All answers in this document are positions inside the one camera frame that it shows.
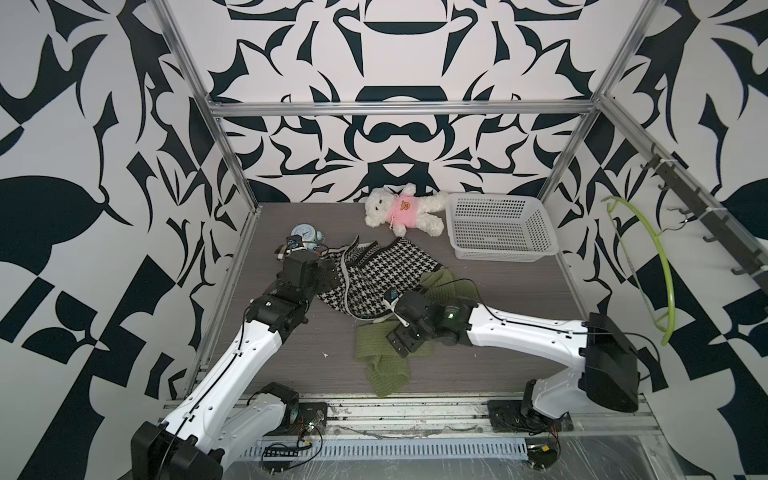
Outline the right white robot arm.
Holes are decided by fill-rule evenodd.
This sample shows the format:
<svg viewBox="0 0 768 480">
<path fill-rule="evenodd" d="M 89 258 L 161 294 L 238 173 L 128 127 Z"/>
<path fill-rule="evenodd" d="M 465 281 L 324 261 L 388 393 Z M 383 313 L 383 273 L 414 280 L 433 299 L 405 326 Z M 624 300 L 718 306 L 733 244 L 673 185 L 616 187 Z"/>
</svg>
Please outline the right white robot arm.
<svg viewBox="0 0 768 480">
<path fill-rule="evenodd" d="M 427 341 L 438 341 L 512 350 L 562 365 L 557 374 L 528 381 L 521 399 L 489 402 L 496 431 L 536 435 L 563 428 L 573 413 L 639 408 L 637 349 L 607 316 L 548 320 L 467 299 L 440 304 L 417 291 L 391 292 L 383 304 L 399 322 L 387 340 L 402 358 Z"/>
</svg>

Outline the green knitted scarf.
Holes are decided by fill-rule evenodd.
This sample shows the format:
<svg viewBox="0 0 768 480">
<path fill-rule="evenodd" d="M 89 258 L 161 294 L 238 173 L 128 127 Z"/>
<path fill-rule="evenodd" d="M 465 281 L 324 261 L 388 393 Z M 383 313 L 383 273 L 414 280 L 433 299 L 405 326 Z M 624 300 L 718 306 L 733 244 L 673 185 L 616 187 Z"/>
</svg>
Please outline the green knitted scarf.
<svg viewBox="0 0 768 480">
<path fill-rule="evenodd" d="M 434 342 L 470 344 L 469 316 L 481 302 L 475 282 L 442 268 L 424 274 L 417 289 L 393 299 L 391 317 L 356 330 L 355 359 L 378 397 L 398 393 L 410 382 L 408 358 L 433 353 Z"/>
</svg>

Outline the white plastic basket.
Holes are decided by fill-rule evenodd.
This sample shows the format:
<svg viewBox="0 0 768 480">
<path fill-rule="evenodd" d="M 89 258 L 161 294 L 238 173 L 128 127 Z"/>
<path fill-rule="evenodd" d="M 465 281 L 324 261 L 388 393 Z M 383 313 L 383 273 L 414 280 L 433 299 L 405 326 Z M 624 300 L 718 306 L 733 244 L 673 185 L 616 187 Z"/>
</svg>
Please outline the white plastic basket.
<svg viewBox="0 0 768 480">
<path fill-rule="evenodd" d="M 446 231 L 461 260 L 532 263 L 560 252 L 543 203 L 530 196 L 452 193 Z"/>
</svg>

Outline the houndstooth black white garment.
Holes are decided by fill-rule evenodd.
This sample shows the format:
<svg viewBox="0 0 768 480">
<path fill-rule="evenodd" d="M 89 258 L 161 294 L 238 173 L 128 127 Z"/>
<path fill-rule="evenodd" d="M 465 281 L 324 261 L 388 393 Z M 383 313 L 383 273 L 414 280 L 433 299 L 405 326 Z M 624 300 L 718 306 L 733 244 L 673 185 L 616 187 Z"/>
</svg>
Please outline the houndstooth black white garment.
<svg viewBox="0 0 768 480">
<path fill-rule="evenodd" d="M 330 308 L 365 322 L 380 322 L 391 315 L 386 306 L 390 291 L 402 294 L 415 290 L 424 274 L 442 267 L 405 238 L 388 245 L 356 240 L 327 250 L 324 257 L 333 262 L 338 285 L 318 298 Z"/>
</svg>

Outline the black wall hook rail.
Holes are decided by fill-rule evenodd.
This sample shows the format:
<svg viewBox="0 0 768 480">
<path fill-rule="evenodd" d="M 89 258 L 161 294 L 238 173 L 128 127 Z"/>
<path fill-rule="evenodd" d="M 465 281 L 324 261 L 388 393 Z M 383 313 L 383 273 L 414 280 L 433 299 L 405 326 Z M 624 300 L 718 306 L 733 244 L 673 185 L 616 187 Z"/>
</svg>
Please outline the black wall hook rail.
<svg viewBox="0 0 768 480">
<path fill-rule="evenodd" d="M 682 165 L 655 142 L 650 146 L 650 158 L 643 166 L 660 177 L 661 192 L 671 191 L 683 204 L 678 211 L 693 217 L 709 232 L 706 243 L 718 243 L 736 261 L 731 269 L 735 276 L 749 276 L 767 293 L 767 249 L 736 218 L 735 214 L 710 194 Z"/>
</svg>

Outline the aluminium frame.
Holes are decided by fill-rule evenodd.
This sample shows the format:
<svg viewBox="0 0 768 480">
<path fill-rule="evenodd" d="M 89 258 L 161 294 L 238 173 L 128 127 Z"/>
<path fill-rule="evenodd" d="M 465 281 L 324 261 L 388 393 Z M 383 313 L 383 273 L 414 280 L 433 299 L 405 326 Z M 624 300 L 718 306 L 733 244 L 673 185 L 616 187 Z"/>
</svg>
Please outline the aluminium frame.
<svg viewBox="0 0 768 480">
<path fill-rule="evenodd" d="M 161 1 L 162 32 L 251 201 L 361 205 L 530 196 L 584 315 L 638 351 L 666 429 L 709 421 L 744 444 L 767 420 L 767 295 L 643 166 L 655 142 L 767 247 L 763 1 Z M 602 200 L 661 234 L 675 282 L 668 346 Z M 615 214 L 663 310 L 656 251 Z"/>
</svg>

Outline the small blue alarm clock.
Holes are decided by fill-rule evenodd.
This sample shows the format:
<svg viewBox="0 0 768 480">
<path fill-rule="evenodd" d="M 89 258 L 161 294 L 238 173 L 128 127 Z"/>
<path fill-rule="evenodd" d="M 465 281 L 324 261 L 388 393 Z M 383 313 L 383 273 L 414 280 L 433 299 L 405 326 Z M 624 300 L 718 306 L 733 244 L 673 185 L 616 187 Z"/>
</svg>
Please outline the small blue alarm clock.
<svg viewBox="0 0 768 480">
<path fill-rule="evenodd" d="M 324 234 L 311 224 L 299 224 L 291 231 L 291 236 L 298 236 L 300 244 L 310 250 L 318 248 L 324 242 Z"/>
</svg>

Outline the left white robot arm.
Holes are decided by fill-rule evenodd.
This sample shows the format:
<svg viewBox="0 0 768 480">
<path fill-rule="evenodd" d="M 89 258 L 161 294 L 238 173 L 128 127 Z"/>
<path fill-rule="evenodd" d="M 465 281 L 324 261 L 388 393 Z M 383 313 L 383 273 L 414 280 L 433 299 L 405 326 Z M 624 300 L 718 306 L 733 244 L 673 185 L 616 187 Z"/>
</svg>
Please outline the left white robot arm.
<svg viewBox="0 0 768 480">
<path fill-rule="evenodd" d="M 258 392 L 254 405 L 233 409 L 259 370 L 307 323 L 314 298 L 338 284 L 332 260 L 312 250 L 288 253 L 204 379 L 161 422 L 146 422 L 133 435 L 132 478 L 220 479 L 247 448 L 289 422 L 298 395 L 276 383 Z"/>
</svg>

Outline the white teddy bear pink shirt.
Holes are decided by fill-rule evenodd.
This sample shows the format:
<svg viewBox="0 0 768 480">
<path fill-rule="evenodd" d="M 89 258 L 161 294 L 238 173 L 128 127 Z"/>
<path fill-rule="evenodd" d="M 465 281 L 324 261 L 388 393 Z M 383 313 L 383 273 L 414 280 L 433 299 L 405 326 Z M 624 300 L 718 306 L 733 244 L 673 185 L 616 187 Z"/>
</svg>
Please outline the white teddy bear pink shirt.
<svg viewBox="0 0 768 480">
<path fill-rule="evenodd" d="M 445 223 L 438 213 L 446 209 L 449 196 L 448 192 L 437 192 L 419 197 L 413 183 L 403 186 L 398 194 L 387 188 L 375 188 L 365 201 L 365 223 L 371 228 L 387 224 L 399 238 L 405 237 L 409 229 L 439 237 Z"/>
</svg>

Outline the green plastic hanger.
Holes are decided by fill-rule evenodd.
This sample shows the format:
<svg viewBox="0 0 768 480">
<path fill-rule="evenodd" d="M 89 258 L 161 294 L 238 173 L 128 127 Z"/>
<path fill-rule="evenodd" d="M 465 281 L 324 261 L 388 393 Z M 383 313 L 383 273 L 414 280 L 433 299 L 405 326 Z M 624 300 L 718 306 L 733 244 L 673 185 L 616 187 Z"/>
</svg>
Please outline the green plastic hanger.
<svg viewBox="0 0 768 480">
<path fill-rule="evenodd" d="M 608 219 L 611 222 L 615 239 L 618 242 L 620 250 L 624 254 L 627 266 L 630 269 L 636 287 L 641 293 L 648 315 L 650 316 L 655 328 L 661 334 L 660 343 L 662 346 L 668 346 L 677 327 L 677 298 L 675 282 L 672 275 L 672 268 L 665 248 L 661 242 L 661 234 L 655 230 L 647 217 L 628 200 L 619 196 L 608 196 L 604 198 L 602 202 L 605 204 L 605 211 L 608 215 Z M 662 298 L 662 305 L 664 307 L 663 310 L 660 310 L 654 305 L 654 296 L 644 288 L 644 284 L 640 278 L 640 271 L 635 267 L 633 263 L 632 254 L 627 242 L 624 240 L 624 234 L 621 232 L 618 226 L 618 217 L 615 214 L 615 211 L 619 207 L 623 207 L 632 214 L 633 218 L 638 222 L 639 225 L 642 226 L 643 230 L 648 236 L 649 241 L 656 251 L 655 260 L 657 261 L 658 265 L 658 274 L 661 276 L 661 280 L 657 281 L 657 284 L 660 288 L 663 289 L 663 294 L 658 294 L 657 297 Z"/>
</svg>

